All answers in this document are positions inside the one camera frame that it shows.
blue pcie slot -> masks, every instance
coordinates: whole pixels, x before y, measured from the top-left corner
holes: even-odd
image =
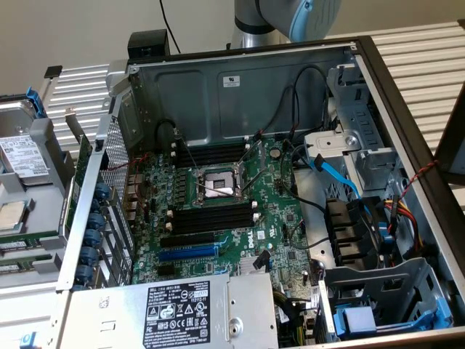
[[[192,246],[185,249],[173,249],[170,251],[162,251],[158,254],[160,262],[168,262],[170,260],[186,260],[189,258],[201,257],[217,257],[218,246],[205,245],[205,246]]]

white wall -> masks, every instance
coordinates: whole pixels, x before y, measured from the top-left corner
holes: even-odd
[[[464,0],[342,0],[331,34],[465,18]],[[233,0],[164,0],[183,52],[223,49]],[[133,31],[164,28],[156,0],[4,0],[0,9],[0,94],[39,88],[49,65],[76,67],[127,57]]]

gray robot arm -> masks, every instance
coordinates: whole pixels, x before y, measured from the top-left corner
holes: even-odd
[[[276,30],[291,41],[322,39],[341,0],[235,0],[233,47],[279,44]]]

black frame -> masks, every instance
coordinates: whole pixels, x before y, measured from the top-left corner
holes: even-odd
[[[464,117],[465,84],[462,86],[456,105],[450,115],[441,141],[437,146],[436,154],[434,155],[438,160],[439,167],[444,172],[446,180],[451,184],[457,185],[465,185],[465,174],[453,173],[450,171],[450,168],[458,156],[462,143],[465,141]]]
[[[350,42],[354,42],[357,47],[357,51],[354,53],[362,56],[413,169],[415,172],[418,172],[421,168],[434,161],[434,157],[370,36],[308,41],[248,49],[230,49],[166,57],[144,57],[129,59],[128,65],[218,57],[227,58],[229,56],[255,54],[259,52],[273,52],[302,47],[321,47],[322,45],[347,44]],[[461,272],[465,274],[465,239],[463,239],[463,232],[465,232],[465,215],[461,207],[458,205],[439,167],[432,167],[429,171],[420,176],[418,181],[421,183],[426,197],[431,204],[432,210],[436,215],[438,223],[442,228]]]

black ram slot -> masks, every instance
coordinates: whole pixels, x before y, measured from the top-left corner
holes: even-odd
[[[185,235],[185,236],[170,236],[160,240],[160,246],[165,247],[178,247],[178,246],[192,246],[201,244],[213,244],[215,242],[215,235],[213,233],[198,234],[198,235]]]
[[[237,162],[246,152],[245,143],[210,145],[189,148],[189,150],[198,166]],[[179,168],[193,166],[192,159],[184,145],[177,151],[176,165]]]
[[[174,235],[254,226],[250,203],[175,211],[171,219]]]

